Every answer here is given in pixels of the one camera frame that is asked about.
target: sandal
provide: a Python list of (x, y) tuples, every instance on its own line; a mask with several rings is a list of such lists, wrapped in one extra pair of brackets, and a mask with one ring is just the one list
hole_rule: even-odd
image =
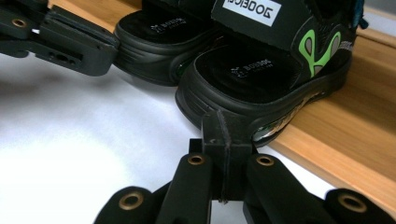
[(219, 36), (207, 9), (210, 1), (179, 6), (172, 0), (144, 0), (142, 10), (116, 26), (121, 44), (114, 64), (146, 81), (176, 86), (187, 65)]
[(363, 4), (218, 0), (212, 18), (232, 40), (187, 68), (178, 107), (197, 127), (206, 112), (229, 111), (245, 118), (257, 147), (269, 143), (304, 105), (344, 85), (356, 29), (367, 27)]

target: wooden board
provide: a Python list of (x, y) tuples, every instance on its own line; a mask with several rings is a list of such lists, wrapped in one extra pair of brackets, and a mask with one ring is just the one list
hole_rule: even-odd
[[(113, 30), (137, 0), (51, 0)], [(343, 89), (306, 106), (271, 147), (396, 217), (396, 39), (360, 31)]]

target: white table surface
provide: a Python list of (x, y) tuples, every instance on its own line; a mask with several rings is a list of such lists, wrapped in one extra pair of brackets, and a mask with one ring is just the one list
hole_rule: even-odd
[[(0, 54), (0, 223), (93, 223), (119, 189), (169, 182), (197, 130), (176, 88), (111, 67), (87, 77), (34, 56)], [(332, 186), (271, 148), (323, 197)], [(213, 202), (212, 223), (246, 223), (242, 203)]]

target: screw hole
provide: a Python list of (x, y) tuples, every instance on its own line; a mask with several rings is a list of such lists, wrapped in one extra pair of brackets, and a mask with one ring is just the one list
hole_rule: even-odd
[(201, 165), (205, 162), (205, 159), (202, 156), (191, 156), (188, 161), (191, 165)]
[(67, 59), (67, 57), (64, 56), (64, 55), (62, 55), (62, 54), (56, 55), (56, 59), (57, 59), (58, 61), (60, 61), (60, 62), (63, 62), (63, 63), (68, 63), (68, 62), (69, 62), (69, 60)]
[(134, 210), (144, 201), (144, 196), (138, 191), (124, 195), (119, 201), (119, 207), (123, 210)]
[(274, 160), (271, 159), (270, 157), (267, 156), (260, 156), (256, 159), (256, 162), (258, 162), (260, 165), (263, 166), (272, 166), (274, 165)]
[(338, 202), (346, 209), (357, 213), (364, 213), (367, 211), (367, 205), (359, 198), (350, 194), (341, 194), (338, 196)]
[(12, 20), (12, 24), (14, 24), (15, 26), (21, 27), (21, 28), (26, 27), (26, 21), (23, 21), (21, 19)]

